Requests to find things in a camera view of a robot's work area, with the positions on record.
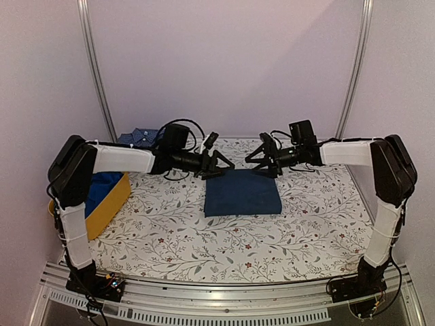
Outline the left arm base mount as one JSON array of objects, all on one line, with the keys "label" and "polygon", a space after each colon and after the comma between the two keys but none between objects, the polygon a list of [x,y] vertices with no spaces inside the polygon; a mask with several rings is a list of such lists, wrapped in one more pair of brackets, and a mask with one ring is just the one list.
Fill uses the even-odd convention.
[{"label": "left arm base mount", "polygon": [[110,272],[105,276],[99,275],[94,262],[82,269],[68,267],[70,273],[66,284],[67,290],[87,295],[90,298],[121,302],[125,279],[119,274]]}]

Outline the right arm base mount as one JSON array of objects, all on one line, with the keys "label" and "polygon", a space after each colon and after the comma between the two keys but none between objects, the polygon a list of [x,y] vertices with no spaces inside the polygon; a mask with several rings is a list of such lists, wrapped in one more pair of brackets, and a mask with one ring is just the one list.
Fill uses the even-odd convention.
[{"label": "right arm base mount", "polygon": [[360,299],[350,305],[351,313],[359,319],[373,317],[387,289],[384,271],[388,264],[389,259],[374,268],[361,258],[357,275],[331,278],[326,284],[326,293],[331,296],[333,303]]}]

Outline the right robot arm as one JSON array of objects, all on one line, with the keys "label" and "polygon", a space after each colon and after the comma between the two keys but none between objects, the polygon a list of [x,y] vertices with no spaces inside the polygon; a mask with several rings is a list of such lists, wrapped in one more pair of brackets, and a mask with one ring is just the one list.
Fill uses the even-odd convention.
[{"label": "right robot arm", "polygon": [[408,199],[415,191],[417,170],[402,141],[392,134],[384,138],[328,139],[318,141],[310,120],[289,125],[291,146],[278,148],[271,134],[259,135],[261,145],[245,157],[268,176],[282,175],[283,168],[298,164],[368,166],[372,169],[377,214],[372,237],[358,264],[351,290],[365,296],[373,290],[392,262],[392,247],[406,218]]}]

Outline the teal blue t-shirt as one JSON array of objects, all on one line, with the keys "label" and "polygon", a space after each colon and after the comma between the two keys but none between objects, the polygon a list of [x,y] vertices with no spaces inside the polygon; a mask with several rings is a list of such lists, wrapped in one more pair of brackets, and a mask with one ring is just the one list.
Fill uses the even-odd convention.
[{"label": "teal blue t-shirt", "polygon": [[276,181],[254,170],[229,170],[205,185],[206,217],[282,212]]}]

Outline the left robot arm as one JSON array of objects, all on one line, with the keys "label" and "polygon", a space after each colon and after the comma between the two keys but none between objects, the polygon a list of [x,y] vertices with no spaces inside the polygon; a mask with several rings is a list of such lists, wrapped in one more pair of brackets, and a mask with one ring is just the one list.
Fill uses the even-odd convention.
[{"label": "left robot arm", "polygon": [[54,203],[54,220],[65,249],[70,278],[87,295],[101,289],[91,257],[85,226],[86,201],[92,177],[97,173],[145,173],[162,175],[177,169],[202,179],[223,175],[234,164],[213,149],[218,134],[204,134],[200,145],[188,149],[192,134],[187,119],[161,127],[150,144],[87,141],[70,136],[48,171],[47,195]]}]

